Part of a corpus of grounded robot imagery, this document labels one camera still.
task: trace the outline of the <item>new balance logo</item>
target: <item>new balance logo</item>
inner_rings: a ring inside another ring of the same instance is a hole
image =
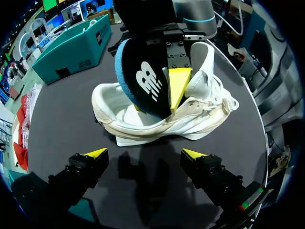
[[[157,81],[157,76],[154,73],[152,67],[147,62],[142,62],[141,71],[136,74],[137,82],[141,88],[146,91],[147,94],[152,92],[152,99],[158,101],[159,89],[162,87],[160,80]]]

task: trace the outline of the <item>shoelace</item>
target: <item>shoelace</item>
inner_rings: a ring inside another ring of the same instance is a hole
[[[206,107],[205,110],[213,110],[222,102],[224,102],[228,112],[235,111],[239,107],[238,101],[231,96],[230,92],[224,89],[223,83],[217,76],[213,75],[213,78],[208,81],[209,84],[211,84],[210,86],[212,88],[211,105]]]

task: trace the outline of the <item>metal rack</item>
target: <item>metal rack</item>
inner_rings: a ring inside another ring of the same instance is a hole
[[[5,121],[0,118],[0,143],[4,145],[9,145],[10,139],[12,137],[11,130],[12,130],[13,123]]]

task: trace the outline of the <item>floor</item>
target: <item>floor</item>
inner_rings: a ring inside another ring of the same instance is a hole
[[[25,94],[27,94],[35,83],[41,83],[44,84],[44,82],[41,80],[41,78],[36,74],[36,72],[33,69],[29,69],[25,76],[23,77],[22,81],[24,82],[24,88],[21,92],[21,95],[17,98],[17,100],[9,99],[5,107],[11,111],[14,115],[16,115],[17,111],[19,110],[21,106],[21,97]],[[6,169],[20,172],[20,173],[27,173],[26,170],[22,169],[20,166],[15,166],[13,161],[13,150],[12,150],[12,142],[10,141],[9,146],[6,147],[6,152],[3,159],[3,166]]]

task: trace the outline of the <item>green led light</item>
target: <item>green led light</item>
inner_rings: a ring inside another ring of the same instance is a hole
[[[249,204],[248,204],[247,202],[244,202],[244,203],[242,204],[242,206],[244,207],[244,209],[247,209],[247,207],[249,207]]]

